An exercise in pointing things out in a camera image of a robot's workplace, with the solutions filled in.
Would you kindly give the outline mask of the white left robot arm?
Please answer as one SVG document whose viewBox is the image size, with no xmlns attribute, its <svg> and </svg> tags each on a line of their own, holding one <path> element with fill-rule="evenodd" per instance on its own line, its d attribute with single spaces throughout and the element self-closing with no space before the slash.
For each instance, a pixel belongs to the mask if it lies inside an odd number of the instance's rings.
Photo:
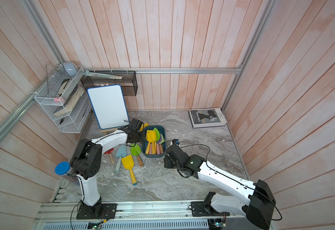
<svg viewBox="0 0 335 230">
<path fill-rule="evenodd" d="M 73 173 L 78 178 L 82 199 L 80 207 L 96 215 L 101 212 L 101 197 L 97 188 L 97 176 L 102 155 L 122 144 L 135 144 L 142 140 L 143 122 L 132 119 L 126 126 L 118 128 L 111 134 L 97 139 L 82 139 L 70 160 Z"/>
</svg>

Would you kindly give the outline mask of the green trowel with yellow handle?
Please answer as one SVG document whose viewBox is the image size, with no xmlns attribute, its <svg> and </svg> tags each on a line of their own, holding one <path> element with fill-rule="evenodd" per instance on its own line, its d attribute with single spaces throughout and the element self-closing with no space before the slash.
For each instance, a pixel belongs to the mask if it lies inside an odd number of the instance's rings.
<svg viewBox="0 0 335 230">
<path fill-rule="evenodd" d="M 160 132 L 159 132 L 159 130 L 155 127 L 154 129 L 153 129 L 154 131 L 155 131 L 155 134 L 156 134 L 156 140 L 155 140 L 155 143 L 159 143 L 159 140 L 160 140 Z"/>
</svg>

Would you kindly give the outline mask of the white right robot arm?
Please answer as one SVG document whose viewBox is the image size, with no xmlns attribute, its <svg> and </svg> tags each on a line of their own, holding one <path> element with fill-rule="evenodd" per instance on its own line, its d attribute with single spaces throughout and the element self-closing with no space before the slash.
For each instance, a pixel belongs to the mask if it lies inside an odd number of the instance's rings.
<svg viewBox="0 0 335 230">
<path fill-rule="evenodd" d="M 209 182 L 230 193 L 224 196 L 209 192 L 204 201 L 191 202 L 189 210 L 194 217 L 237 214 L 262 230 L 270 229 L 276 200 L 269 185 L 262 180 L 253 182 L 234 176 L 198 156 L 189 156 L 178 140 L 165 150 L 164 167 L 176 169 L 184 178 L 194 177 Z"/>
</svg>

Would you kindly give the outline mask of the purple shovel with pink handle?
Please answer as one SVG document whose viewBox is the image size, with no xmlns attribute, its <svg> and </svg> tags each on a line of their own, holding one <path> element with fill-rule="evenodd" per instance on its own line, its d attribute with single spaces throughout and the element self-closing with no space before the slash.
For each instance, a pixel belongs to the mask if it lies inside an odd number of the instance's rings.
<svg viewBox="0 0 335 230">
<path fill-rule="evenodd" d="M 157 155 L 160 155 L 161 154 L 161 152 L 160 152 L 160 147 L 159 147 L 159 143 L 157 142 L 157 144 L 156 144 L 156 154 Z"/>
</svg>

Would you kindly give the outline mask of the light green shovel wooden handle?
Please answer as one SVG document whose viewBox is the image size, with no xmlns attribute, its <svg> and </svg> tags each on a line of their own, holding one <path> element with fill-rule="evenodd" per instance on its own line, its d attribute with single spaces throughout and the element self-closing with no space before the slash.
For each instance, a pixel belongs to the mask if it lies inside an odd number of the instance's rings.
<svg viewBox="0 0 335 230">
<path fill-rule="evenodd" d="M 160 139 L 158 141 L 160 154 L 164 153 L 164 149 L 163 149 L 163 146 L 162 146 L 163 143 L 164 143 L 164 136 L 162 134 L 160 134 Z"/>
</svg>

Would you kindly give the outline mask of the teal plastic storage box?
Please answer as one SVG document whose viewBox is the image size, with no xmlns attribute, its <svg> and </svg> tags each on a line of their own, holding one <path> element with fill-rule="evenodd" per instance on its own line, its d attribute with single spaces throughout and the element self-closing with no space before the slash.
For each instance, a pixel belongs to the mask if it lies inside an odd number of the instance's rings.
<svg viewBox="0 0 335 230">
<path fill-rule="evenodd" d="M 163 126 L 149 125 L 143 129 L 142 154 L 147 158 L 160 158 L 165 155 L 166 133 Z"/>
</svg>

